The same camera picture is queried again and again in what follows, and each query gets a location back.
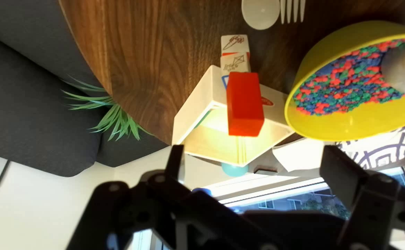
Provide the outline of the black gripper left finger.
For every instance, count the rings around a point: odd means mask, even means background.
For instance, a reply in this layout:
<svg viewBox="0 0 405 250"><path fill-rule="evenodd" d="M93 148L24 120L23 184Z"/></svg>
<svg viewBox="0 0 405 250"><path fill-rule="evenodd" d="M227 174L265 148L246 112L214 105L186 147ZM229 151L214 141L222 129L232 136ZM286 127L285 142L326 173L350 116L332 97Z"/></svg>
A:
<svg viewBox="0 0 405 250"><path fill-rule="evenodd" d="M174 180L178 180L181 176L181 169L184 163L184 144L174 144L167 161L166 174Z"/></svg>

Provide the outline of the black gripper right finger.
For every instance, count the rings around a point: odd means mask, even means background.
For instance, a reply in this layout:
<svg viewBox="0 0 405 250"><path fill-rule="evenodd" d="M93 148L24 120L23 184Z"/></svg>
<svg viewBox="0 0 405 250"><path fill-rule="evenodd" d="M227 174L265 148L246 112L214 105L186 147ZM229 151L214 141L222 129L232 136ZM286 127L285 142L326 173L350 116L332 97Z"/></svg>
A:
<svg viewBox="0 0 405 250"><path fill-rule="evenodd" d="M383 172L365 170L336 145L326 145L320 169L353 217L392 217L400 183Z"/></svg>

